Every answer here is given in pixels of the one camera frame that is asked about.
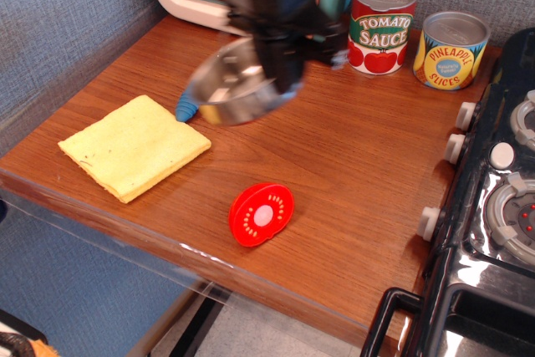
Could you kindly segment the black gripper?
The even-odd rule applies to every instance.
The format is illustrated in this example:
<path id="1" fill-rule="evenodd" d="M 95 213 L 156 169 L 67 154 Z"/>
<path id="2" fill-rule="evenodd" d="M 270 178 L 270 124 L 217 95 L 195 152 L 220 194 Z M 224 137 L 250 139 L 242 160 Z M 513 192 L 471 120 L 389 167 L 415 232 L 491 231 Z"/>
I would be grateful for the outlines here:
<path id="1" fill-rule="evenodd" d="M 260 64 L 280 95 L 297 91 L 304 62 L 334 69 L 347 58 L 342 17 L 349 0 L 224 0 L 229 23 L 250 33 Z"/>

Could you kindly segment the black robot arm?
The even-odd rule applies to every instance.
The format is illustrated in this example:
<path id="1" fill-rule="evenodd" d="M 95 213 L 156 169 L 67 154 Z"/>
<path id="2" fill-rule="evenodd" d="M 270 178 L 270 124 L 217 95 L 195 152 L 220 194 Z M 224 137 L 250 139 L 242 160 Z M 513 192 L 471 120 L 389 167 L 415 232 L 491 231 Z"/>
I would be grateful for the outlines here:
<path id="1" fill-rule="evenodd" d="M 300 87 L 304 65 L 316 60 L 338 68 L 347 29 L 317 0 L 224 0 L 229 24 L 252 35 L 258 60 L 279 94 Z"/>

